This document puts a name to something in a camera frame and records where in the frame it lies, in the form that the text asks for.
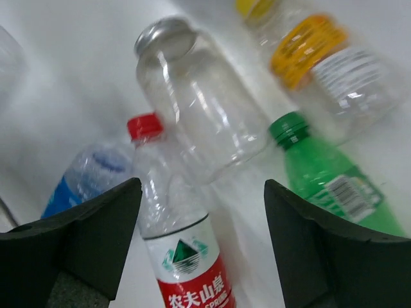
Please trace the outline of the crushed clear bottle white cap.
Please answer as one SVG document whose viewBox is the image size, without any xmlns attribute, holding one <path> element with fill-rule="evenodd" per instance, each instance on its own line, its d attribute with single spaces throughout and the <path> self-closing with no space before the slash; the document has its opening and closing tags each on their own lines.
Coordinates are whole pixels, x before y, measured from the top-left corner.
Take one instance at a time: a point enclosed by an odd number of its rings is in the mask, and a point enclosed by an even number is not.
<svg viewBox="0 0 411 308">
<path fill-rule="evenodd" d="M 21 45 L 1 26 L 1 109 L 9 104 L 26 72 Z"/>
</svg>

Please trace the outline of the clear jar silver lid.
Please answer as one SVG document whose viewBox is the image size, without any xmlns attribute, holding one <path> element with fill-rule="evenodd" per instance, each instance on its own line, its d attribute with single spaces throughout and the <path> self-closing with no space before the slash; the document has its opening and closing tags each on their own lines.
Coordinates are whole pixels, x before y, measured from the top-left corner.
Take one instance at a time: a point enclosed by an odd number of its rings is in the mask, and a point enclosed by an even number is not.
<svg viewBox="0 0 411 308">
<path fill-rule="evenodd" d="M 208 184 L 268 145 L 268 120 L 217 43 L 180 17 L 138 36 L 136 77 L 189 174 Z"/>
</svg>

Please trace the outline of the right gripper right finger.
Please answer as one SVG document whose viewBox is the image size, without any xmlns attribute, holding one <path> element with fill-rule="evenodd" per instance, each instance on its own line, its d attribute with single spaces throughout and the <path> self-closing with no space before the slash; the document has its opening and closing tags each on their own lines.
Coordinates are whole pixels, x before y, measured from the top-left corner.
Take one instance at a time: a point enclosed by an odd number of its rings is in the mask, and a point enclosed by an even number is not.
<svg viewBox="0 0 411 308">
<path fill-rule="evenodd" d="M 275 180 L 265 210 L 287 307 L 409 307 L 410 240 L 361 227 Z"/>
</svg>

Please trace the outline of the small bottle yellow cap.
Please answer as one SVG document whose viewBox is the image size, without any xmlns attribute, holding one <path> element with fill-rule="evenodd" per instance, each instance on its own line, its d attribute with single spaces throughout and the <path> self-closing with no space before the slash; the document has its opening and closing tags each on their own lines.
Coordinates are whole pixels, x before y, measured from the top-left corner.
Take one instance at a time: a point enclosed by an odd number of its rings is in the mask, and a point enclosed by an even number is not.
<svg viewBox="0 0 411 308">
<path fill-rule="evenodd" d="M 307 1 L 237 1 L 263 60 L 303 116 L 341 144 L 408 95 L 399 71 Z"/>
</svg>

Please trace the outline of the clear bottle blue label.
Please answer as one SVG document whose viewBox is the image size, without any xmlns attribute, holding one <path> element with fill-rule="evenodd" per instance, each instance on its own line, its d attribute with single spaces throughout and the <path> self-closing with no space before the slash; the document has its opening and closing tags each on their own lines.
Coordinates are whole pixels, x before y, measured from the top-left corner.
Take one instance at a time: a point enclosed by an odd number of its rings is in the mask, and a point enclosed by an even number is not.
<svg viewBox="0 0 411 308">
<path fill-rule="evenodd" d="M 41 218 L 91 200 L 132 178 L 134 149 L 120 142 L 98 142 L 79 152 L 50 196 Z"/>
</svg>

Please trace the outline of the clear bottle red label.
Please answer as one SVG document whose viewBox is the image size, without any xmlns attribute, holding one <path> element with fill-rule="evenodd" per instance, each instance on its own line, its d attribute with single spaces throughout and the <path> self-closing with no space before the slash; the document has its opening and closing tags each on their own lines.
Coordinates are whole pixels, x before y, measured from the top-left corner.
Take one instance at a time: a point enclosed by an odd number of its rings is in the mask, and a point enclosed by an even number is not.
<svg viewBox="0 0 411 308">
<path fill-rule="evenodd" d="M 166 307 L 235 307 L 205 199 L 189 183 L 160 119 L 128 120 L 143 197 L 138 227 Z"/>
</svg>

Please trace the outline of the green soda bottle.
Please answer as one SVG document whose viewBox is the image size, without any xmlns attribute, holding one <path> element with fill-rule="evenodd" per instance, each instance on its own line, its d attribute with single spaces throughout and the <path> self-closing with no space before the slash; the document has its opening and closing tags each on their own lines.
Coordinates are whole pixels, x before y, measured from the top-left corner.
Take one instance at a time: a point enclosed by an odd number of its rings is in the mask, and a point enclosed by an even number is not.
<svg viewBox="0 0 411 308">
<path fill-rule="evenodd" d="M 291 191 L 357 225 L 406 236 L 378 186 L 336 146 L 315 136 L 300 113 L 283 115 L 269 132 L 284 151 Z"/>
</svg>

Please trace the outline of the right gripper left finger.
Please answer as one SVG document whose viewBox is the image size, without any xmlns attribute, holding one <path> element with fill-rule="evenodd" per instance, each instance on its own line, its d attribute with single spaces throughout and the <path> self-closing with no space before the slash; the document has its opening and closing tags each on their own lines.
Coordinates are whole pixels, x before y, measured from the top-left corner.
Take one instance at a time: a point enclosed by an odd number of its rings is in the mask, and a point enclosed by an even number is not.
<svg viewBox="0 0 411 308">
<path fill-rule="evenodd" d="M 54 216 L 1 234 L 2 307 L 108 307 L 139 213 L 132 178 Z"/>
</svg>

